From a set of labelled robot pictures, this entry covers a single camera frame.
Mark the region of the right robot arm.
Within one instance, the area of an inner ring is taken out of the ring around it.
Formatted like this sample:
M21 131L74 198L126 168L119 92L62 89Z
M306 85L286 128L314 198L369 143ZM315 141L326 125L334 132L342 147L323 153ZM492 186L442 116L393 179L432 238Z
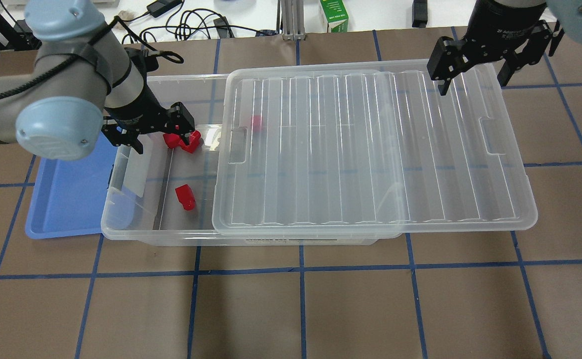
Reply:
M503 60L497 79L506 86L544 52L554 55L564 35L582 44L582 0L478 0L461 39L437 40L428 75L446 95L458 75Z

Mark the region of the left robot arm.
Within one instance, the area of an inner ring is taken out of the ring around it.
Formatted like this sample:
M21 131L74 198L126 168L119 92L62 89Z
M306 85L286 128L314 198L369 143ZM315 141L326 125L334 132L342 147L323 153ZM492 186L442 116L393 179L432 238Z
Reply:
M147 84L157 57L172 51L124 47L90 0L31 0L25 20L41 42L30 75L0 77L0 145L18 143L47 159L88 156L104 134L143 154L140 135L178 136L186 145L194 118L181 102L161 106Z

